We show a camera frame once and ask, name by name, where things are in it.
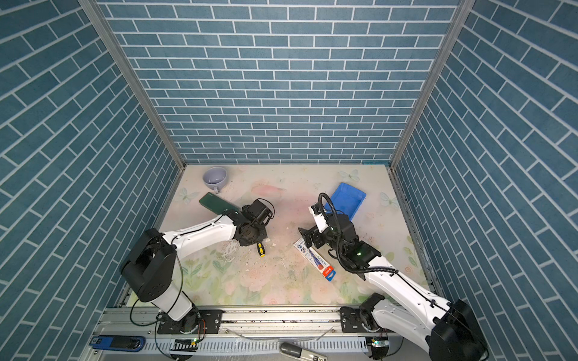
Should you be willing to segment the yellow black screwdriver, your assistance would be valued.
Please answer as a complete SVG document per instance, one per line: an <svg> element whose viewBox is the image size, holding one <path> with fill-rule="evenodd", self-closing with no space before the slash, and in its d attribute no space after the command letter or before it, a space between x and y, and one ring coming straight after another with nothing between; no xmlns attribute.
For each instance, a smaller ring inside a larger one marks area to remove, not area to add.
<svg viewBox="0 0 578 361"><path fill-rule="evenodd" d="M265 249L264 249L264 246L263 246L263 244L262 244L261 242L258 242L258 243L257 243L257 249L258 249L259 255L260 255L261 257L264 257L264 256L265 256Z"/></svg>

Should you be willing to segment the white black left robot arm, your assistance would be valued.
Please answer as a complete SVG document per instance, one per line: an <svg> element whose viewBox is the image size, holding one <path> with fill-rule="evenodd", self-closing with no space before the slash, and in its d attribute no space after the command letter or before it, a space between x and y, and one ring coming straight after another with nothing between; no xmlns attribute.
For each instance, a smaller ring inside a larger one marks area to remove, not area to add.
<svg viewBox="0 0 578 361"><path fill-rule="evenodd" d="M173 284L175 267L220 242L237 242L241 247L263 242L266 226L274 217L272 203L256 199L239 210L232 208L185 229L161 233L151 228L133 246L120 273L140 302L156 306L175 322L193 323L199 317L198 308L183 291L183 282Z"/></svg>

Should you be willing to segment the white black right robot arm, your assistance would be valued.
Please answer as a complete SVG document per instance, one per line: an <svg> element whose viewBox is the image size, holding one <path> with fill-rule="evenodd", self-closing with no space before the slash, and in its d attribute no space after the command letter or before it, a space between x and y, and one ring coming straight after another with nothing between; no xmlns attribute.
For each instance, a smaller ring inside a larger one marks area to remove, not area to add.
<svg viewBox="0 0 578 361"><path fill-rule="evenodd" d="M485 360L489 346L471 307L450 302L408 278L376 248L361 241L345 214L310 210L315 226L301 229L306 245L328 245L341 268L379 288L360 306L367 329L389 329L432 360Z"/></svg>

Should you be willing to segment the blue plastic bin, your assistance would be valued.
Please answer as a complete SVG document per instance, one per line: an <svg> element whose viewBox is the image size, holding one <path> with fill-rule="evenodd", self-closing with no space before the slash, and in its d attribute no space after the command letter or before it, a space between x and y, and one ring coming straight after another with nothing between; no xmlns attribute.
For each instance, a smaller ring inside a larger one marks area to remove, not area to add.
<svg viewBox="0 0 578 361"><path fill-rule="evenodd" d="M335 209L352 221L367 194L354 186L341 183L331 196Z"/></svg>

